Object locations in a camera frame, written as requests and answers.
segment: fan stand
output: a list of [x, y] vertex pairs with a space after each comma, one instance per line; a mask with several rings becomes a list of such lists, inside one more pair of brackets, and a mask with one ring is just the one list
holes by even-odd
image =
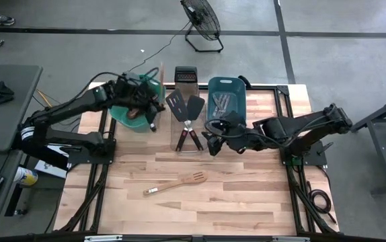
[[220, 53], [223, 49], [224, 49], [224, 46], [223, 46], [223, 43], [221, 43], [221, 40], [220, 38], [217, 36], [217, 40], [219, 41], [220, 43], [220, 46], [221, 46], [221, 49], [218, 49], [218, 50], [198, 50], [192, 43], [191, 41], [189, 41], [188, 39], [188, 35], [192, 32], [192, 28], [193, 28], [193, 24], [190, 25], [190, 27], [188, 28], [187, 30], [187, 33], [186, 33], [186, 41], [193, 47], [194, 51], [196, 52], [218, 52]]

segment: slotted wooden spatula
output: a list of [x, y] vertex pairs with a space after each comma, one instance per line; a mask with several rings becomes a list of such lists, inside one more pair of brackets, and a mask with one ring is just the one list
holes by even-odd
[[189, 175], [185, 175], [176, 181], [171, 181], [171, 182], [168, 182], [166, 184], [144, 190], [144, 195], [154, 194], [154, 193], [166, 190], [168, 188], [173, 188], [174, 186], [179, 186], [182, 184], [196, 184], [196, 183], [205, 182], [207, 179], [208, 179], [208, 173], [207, 172], [198, 171], [195, 173], [191, 173]]

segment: wooden table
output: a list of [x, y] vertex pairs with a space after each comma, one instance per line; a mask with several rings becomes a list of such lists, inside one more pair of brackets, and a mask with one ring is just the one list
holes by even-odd
[[[306, 86], [288, 87], [294, 115], [310, 113]], [[207, 93], [203, 91], [201, 97], [206, 98]], [[92, 112], [83, 114], [79, 132], [97, 131], [100, 116]], [[170, 116], [169, 110], [162, 113], [159, 123], [167, 125], [161, 125], [156, 134], [134, 133], [117, 124], [116, 158], [108, 173], [99, 233], [295, 235], [287, 175], [280, 164], [278, 150], [246, 151], [238, 155], [223, 147], [216, 157], [207, 151], [177, 154], [169, 145]], [[273, 93], [248, 91], [247, 123], [251, 125], [253, 121], [273, 116], [276, 116]], [[78, 165], [68, 174], [54, 229], [65, 225], [83, 202], [89, 170], [90, 165]], [[209, 179], [202, 184], [143, 196], [147, 188], [199, 170], [209, 173]], [[305, 175], [313, 189], [321, 189], [331, 196], [329, 184], [320, 170], [306, 167]], [[305, 208], [299, 208], [307, 228]], [[89, 214], [88, 225], [92, 215], [93, 212]], [[338, 230], [327, 215], [322, 217]]]

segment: gray floor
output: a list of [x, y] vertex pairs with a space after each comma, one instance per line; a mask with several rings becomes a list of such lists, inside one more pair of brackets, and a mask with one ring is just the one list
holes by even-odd
[[[278, 30], [272, 0], [210, 3], [223, 30]], [[280, 0], [280, 4], [287, 31], [386, 32], [386, 1]], [[187, 22], [178, 0], [0, 0], [0, 12], [16, 17], [17, 27], [179, 30]], [[96, 73], [121, 73], [160, 49], [171, 36], [0, 37], [6, 39], [0, 48], [0, 63], [43, 66], [38, 87], [63, 102]], [[201, 47], [214, 44], [199, 36], [192, 39]], [[288, 83], [279, 37], [223, 36], [222, 41], [222, 53], [198, 54], [179, 36], [135, 71], [142, 73], [162, 61], [169, 76], [176, 65], [194, 65], [201, 81], [244, 75], [253, 83]], [[288, 38], [288, 47], [296, 82], [307, 85], [315, 111], [334, 102], [356, 122], [386, 103], [386, 38]], [[37, 108], [33, 101], [29, 113]], [[369, 133], [361, 130], [358, 134], [329, 136], [325, 141], [335, 142], [326, 155], [341, 231], [386, 238], [386, 196], [372, 198], [369, 194], [371, 189], [386, 185], [386, 171]], [[63, 186], [50, 177], [45, 183], [53, 189], [35, 189], [22, 198], [30, 206], [29, 214], [1, 219], [0, 236], [44, 231]]]

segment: green bowl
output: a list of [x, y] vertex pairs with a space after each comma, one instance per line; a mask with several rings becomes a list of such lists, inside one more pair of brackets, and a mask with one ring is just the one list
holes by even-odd
[[[161, 85], [160, 81], [157, 81], [155, 79], [150, 79], [150, 78], [144, 78], [144, 80], [147, 80], [149, 85], [153, 88], [153, 90], [156, 93], [160, 94], [160, 85]], [[159, 95], [159, 102], [163, 102], [165, 95], [166, 95], [166, 88], [163, 88], [163, 97]], [[112, 108], [110, 108], [109, 111], [111, 116], [115, 120], [119, 121], [119, 123], [121, 123], [125, 127], [135, 132], [148, 132], [148, 130], [150, 130], [149, 124], [144, 114], [131, 120], [127, 118], [128, 108], [112, 106]]]

